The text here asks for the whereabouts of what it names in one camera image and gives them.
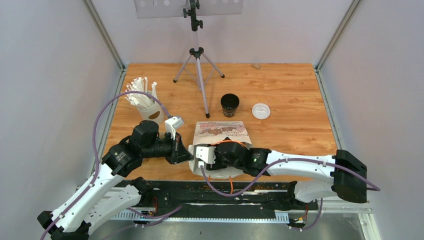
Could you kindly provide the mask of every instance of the metal floor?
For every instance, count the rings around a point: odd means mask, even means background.
[[[308,214],[309,224],[316,214]],[[133,224],[110,220],[97,229],[89,240],[101,240]],[[163,222],[146,228],[130,228],[107,240],[365,240],[356,213],[323,213],[317,225],[303,232],[288,229],[285,224]]]

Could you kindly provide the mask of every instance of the orange cable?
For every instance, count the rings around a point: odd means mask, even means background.
[[[231,176],[229,176],[229,183],[231,184],[231,192],[230,192],[230,194],[233,194],[234,187],[233,187],[233,179],[231,178]]]
[[[158,213],[158,198],[157,197],[154,197],[154,199],[155,199],[155,207],[154,207],[154,212],[155,213]]]
[[[241,141],[236,141],[236,140],[222,140],[222,141],[216,142],[216,143],[211,144],[211,145],[214,146],[214,145],[218,145],[218,144],[221,144],[221,143],[238,143],[238,144],[242,145],[243,147],[247,148],[247,146],[244,143],[242,143]]]
[[[308,211],[309,211],[309,208],[308,208],[308,204],[306,204],[305,206],[306,206],[305,215],[299,217],[299,219],[305,218],[305,222],[306,222],[308,220]]]

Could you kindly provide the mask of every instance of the white cup lid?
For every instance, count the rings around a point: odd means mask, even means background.
[[[266,119],[270,116],[270,107],[265,103],[256,103],[252,108],[252,114],[257,119]]]

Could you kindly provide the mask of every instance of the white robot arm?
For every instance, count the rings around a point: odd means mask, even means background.
[[[293,197],[304,203],[333,196],[352,203],[367,201],[367,167],[346,150],[337,150],[336,155],[294,155],[266,148],[247,149],[226,138],[218,145],[195,146],[194,155],[199,159],[197,167],[208,173],[236,168],[253,177],[294,175],[311,178],[292,184]]]
[[[149,120],[137,125],[132,135],[112,146],[102,158],[99,174],[92,175],[64,204],[54,211],[43,211],[38,222],[47,229],[52,240],[87,240],[100,225],[122,210],[150,201],[153,187],[142,177],[132,180],[121,192],[99,202],[116,184],[142,165],[144,158],[165,157],[170,164],[191,160],[193,156],[184,148],[181,135],[175,129],[159,137],[159,126]],[[64,210],[79,199],[66,214]]]
[[[238,142],[225,141],[218,145],[196,146],[195,151],[202,152],[195,155],[201,159],[199,166],[208,171],[234,167],[255,177],[296,175],[312,178],[311,181],[293,182],[288,190],[288,194],[304,203],[330,196],[339,196],[354,203],[367,201],[367,184],[351,173],[334,167],[343,166],[366,178],[366,166],[345,150],[337,150],[336,155],[304,156],[266,148],[247,149]],[[109,149],[102,158],[99,174],[93,184],[92,175],[60,207],[42,212],[38,221],[44,229],[53,225],[48,231],[52,240],[87,240],[99,226],[120,211],[151,200],[153,187],[139,177],[122,191],[99,202],[106,192],[132,170],[140,167],[143,158],[158,157],[165,157],[170,164],[193,159],[176,131],[170,131],[164,138],[159,138],[159,126],[152,121],[142,121],[134,128],[131,136]],[[64,209],[77,198],[79,201],[62,215]]]

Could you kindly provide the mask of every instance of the wooden table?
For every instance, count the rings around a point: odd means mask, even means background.
[[[243,121],[254,147],[269,148],[279,152],[298,155],[328,155],[336,153],[336,143],[327,117],[320,89],[311,64],[262,64],[255,69],[245,63],[217,64],[225,74],[221,78],[214,72],[205,86],[210,118],[205,117],[202,92],[197,83],[183,72],[177,83],[173,79],[181,64],[130,64],[122,91],[126,84],[137,77],[148,77],[149,84],[157,82],[158,99],[171,115],[179,115],[185,124],[178,129],[186,148],[193,143],[196,122]],[[196,67],[188,64],[194,75]],[[212,67],[202,64],[203,76]],[[240,105],[232,118],[222,113],[220,99],[227,93],[236,94]],[[256,103],[265,103],[271,115],[258,120],[252,115]],[[142,120],[134,106],[121,97],[112,121],[105,150],[132,133],[133,127]],[[165,125],[160,125],[165,132]],[[194,175],[188,162],[170,165],[164,158],[145,159],[142,166],[132,171],[128,179],[143,177],[146,180],[201,181]],[[251,181],[253,177],[241,175],[235,181]],[[260,181],[290,182],[305,180],[299,176],[263,176]]]

